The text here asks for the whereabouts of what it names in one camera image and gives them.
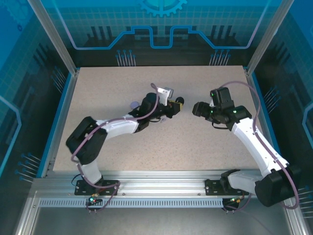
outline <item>work surface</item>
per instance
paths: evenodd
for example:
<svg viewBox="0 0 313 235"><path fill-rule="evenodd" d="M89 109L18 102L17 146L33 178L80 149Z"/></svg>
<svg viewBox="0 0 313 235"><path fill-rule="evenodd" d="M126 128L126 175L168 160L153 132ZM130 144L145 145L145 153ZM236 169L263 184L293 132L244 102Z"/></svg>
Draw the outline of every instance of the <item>work surface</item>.
<svg viewBox="0 0 313 235"><path fill-rule="evenodd" d="M195 103L210 102L209 92L228 81L246 82L241 66L81 68L57 153L54 171L76 171L66 139L87 116L121 117L130 103L154 92L150 83L174 89L173 99L185 99L183 110L145 130L105 141L97 158L100 170L215 170L257 168L240 140L228 130L217 130L192 114ZM236 106L254 116L249 89L229 85Z"/></svg>

